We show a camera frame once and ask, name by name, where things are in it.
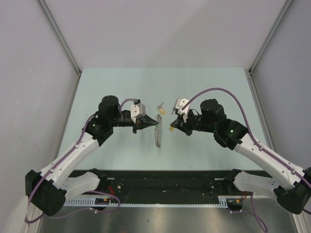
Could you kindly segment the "round metal keyring disc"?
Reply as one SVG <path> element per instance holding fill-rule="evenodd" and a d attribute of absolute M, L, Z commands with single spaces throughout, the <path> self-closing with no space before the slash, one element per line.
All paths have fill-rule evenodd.
<path fill-rule="evenodd" d="M 155 117 L 156 121 L 158 122 L 158 125 L 160 128 L 158 130 L 154 130 L 155 132 L 155 145 L 156 147 L 161 147 L 161 134 L 162 134 L 162 117 L 160 114 L 157 114 Z"/>

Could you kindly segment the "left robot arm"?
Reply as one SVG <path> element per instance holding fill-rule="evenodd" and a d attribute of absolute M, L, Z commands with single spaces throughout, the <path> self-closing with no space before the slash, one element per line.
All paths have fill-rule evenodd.
<path fill-rule="evenodd" d="M 70 174 L 92 152 L 97 150 L 112 134 L 115 127 L 131 127 L 133 133 L 157 125 L 146 114 L 145 105 L 132 99 L 130 110 L 123 110 L 116 96 L 105 96 L 98 110 L 82 128 L 80 136 L 66 152 L 41 169 L 29 171 L 25 176 L 25 192 L 29 203 L 47 216 L 60 211 L 67 200 L 86 192 L 102 194 L 107 190 L 106 176 L 97 169 L 71 178 Z"/>

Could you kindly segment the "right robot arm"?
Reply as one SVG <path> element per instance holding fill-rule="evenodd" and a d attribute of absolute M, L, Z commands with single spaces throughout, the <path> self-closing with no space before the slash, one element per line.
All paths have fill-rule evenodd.
<path fill-rule="evenodd" d="M 257 193 L 277 201 L 292 214 L 303 212 L 311 197 L 311 170 L 291 163 L 256 139 L 244 125 L 228 119 L 217 100 L 200 104 L 201 113 L 190 109 L 188 99 L 177 99 L 174 112 L 177 119 L 171 127 L 186 135 L 193 131 L 212 133 L 215 141 L 253 161 L 270 177 L 251 175 L 238 169 L 225 178 L 224 189 L 230 195 L 239 191 Z"/>

